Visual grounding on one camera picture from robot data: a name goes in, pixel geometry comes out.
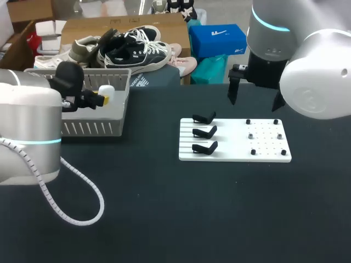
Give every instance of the white pegboard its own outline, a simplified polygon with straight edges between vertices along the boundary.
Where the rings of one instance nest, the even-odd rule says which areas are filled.
[[[195,138],[193,129],[209,132],[213,126],[217,132],[210,139]],[[194,153],[193,144],[210,147],[215,141],[218,147],[210,156]],[[203,162],[291,162],[291,153],[284,126],[281,120],[274,124],[274,119],[214,119],[210,125],[194,123],[193,119],[180,120],[179,159],[181,161]]]

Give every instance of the blue shoe box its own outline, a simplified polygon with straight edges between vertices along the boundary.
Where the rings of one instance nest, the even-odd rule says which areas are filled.
[[[246,35],[236,25],[192,26],[189,34],[197,58],[239,55],[246,51]]]

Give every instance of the dark tabletop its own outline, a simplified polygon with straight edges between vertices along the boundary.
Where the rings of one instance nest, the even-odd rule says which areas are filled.
[[[274,90],[244,84],[131,92],[123,135],[63,144],[62,156],[104,195],[93,226],[52,211],[38,186],[0,188],[1,262],[351,262],[351,118],[319,121]],[[179,122],[192,114],[282,119],[291,163],[181,162]],[[98,200],[62,168],[48,184],[66,213],[95,216]]]

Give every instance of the pink sneaker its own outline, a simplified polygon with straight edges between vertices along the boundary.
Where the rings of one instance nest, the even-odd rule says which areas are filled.
[[[169,65],[179,69],[180,77],[184,77],[192,73],[197,67],[197,61],[194,58],[176,58],[172,56],[168,62]]]
[[[179,44],[170,44],[169,46],[172,49],[172,55],[175,56],[176,58],[179,57],[179,55],[182,52],[182,46]]]

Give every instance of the black sneaker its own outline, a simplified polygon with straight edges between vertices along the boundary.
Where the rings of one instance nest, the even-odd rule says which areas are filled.
[[[194,0],[180,0],[180,10],[186,22],[189,22],[190,19],[197,19]]]
[[[105,67],[106,53],[113,50],[123,49],[128,43],[134,42],[135,38],[138,36],[143,36],[145,41],[160,41],[161,32],[155,26],[141,26],[128,30],[119,36],[113,37],[109,43],[106,43],[100,47],[97,55],[97,63],[100,65],[100,67]]]
[[[178,12],[180,12],[180,1],[181,0],[167,0],[168,11],[170,13],[178,13]]]
[[[172,56],[170,46],[162,42],[145,41],[142,37],[123,48],[105,54],[106,68],[131,68],[132,75],[162,68]]]
[[[153,0],[152,2],[152,14],[166,14],[169,13],[167,10],[167,0]]]

